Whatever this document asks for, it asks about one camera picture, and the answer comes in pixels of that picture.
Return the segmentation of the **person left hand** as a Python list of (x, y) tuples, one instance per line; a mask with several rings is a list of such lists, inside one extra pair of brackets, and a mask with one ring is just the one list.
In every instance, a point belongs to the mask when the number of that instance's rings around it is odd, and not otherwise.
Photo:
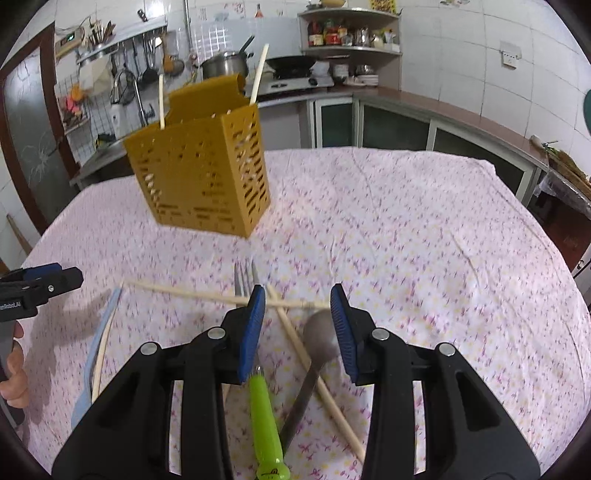
[(8, 379), (0, 383), (1, 396), (13, 408), (24, 409), (29, 404), (28, 376), (24, 370), (24, 353), (18, 342), (24, 329), (15, 323), (11, 353), (7, 357)]

